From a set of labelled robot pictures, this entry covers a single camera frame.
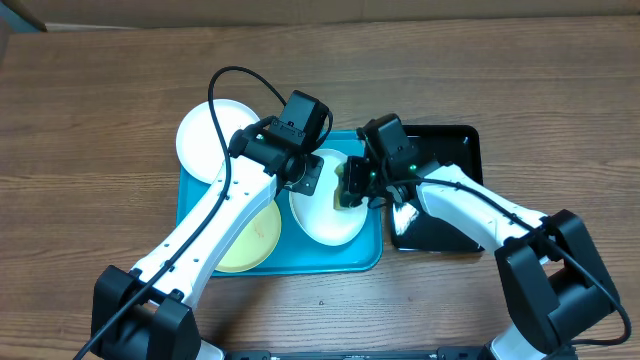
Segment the blue object in corner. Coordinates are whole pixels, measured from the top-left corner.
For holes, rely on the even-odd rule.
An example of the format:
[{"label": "blue object in corner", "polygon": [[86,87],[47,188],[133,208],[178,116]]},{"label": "blue object in corner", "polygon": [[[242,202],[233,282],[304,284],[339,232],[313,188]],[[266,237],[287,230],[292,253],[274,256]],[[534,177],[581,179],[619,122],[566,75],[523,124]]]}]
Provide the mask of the blue object in corner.
[{"label": "blue object in corner", "polygon": [[[364,148],[354,131],[332,131],[322,148],[335,149],[347,155],[362,156]],[[182,168],[178,193],[177,223],[189,213],[209,188]],[[380,210],[369,210],[362,230],[347,244],[326,246],[311,239],[296,223],[289,206],[289,192],[276,197],[282,216],[282,232],[273,253],[253,269],[240,273],[214,272],[220,276],[295,275],[327,272],[365,271],[382,255],[383,238]]]}]

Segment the black tray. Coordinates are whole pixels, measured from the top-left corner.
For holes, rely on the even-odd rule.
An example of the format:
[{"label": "black tray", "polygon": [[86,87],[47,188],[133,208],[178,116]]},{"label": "black tray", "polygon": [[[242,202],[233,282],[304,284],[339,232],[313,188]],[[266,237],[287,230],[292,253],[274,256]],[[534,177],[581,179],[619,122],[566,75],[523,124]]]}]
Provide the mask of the black tray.
[{"label": "black tray", "polygon": [[[409,140],[418,146],[425,162],[433,155],[441,164],[453,162],[482,184],[478,132],[468,125],[404,125]],[[388,211],[391,241],[401,251],[479,252],[483,248],[448,223],[420,209],[420,201],[392,206]]]}]

